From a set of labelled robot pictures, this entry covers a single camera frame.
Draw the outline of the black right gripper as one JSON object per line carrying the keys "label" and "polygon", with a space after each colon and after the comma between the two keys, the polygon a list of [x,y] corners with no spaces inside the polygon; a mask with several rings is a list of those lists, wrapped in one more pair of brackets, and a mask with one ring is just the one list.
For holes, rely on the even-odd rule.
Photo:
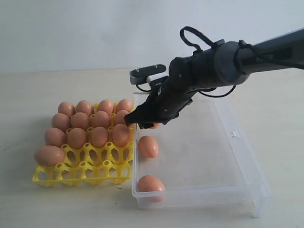
{"label": "black right gripper", "polygon": [[154,127],[175,118],[186,106],[197,87],[193,76],[194,57],[176,57],[169,65],[169,76],[162,85],[156,86],[145,103],[124,117],[126,125],[138,124],[140,129]]}

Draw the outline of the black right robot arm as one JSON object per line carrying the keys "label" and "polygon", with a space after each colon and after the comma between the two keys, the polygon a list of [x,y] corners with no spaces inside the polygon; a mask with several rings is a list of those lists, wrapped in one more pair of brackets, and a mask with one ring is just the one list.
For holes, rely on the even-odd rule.
{"label": "black right robot arm", "polygon": [[168,66],[158,64],[130,72],[131,84],[148,83],[150,90],[146,101],[125,116],[127,125],[147,129],[156,123],[167,124],[196,93],[209,96],[219,87],[235,89],[256,72],[304,67],[303,29],[256,45],[242,40],[213,42],[189,26],[181,29],[180,38],[195,48],[191,56],[176,57]]}

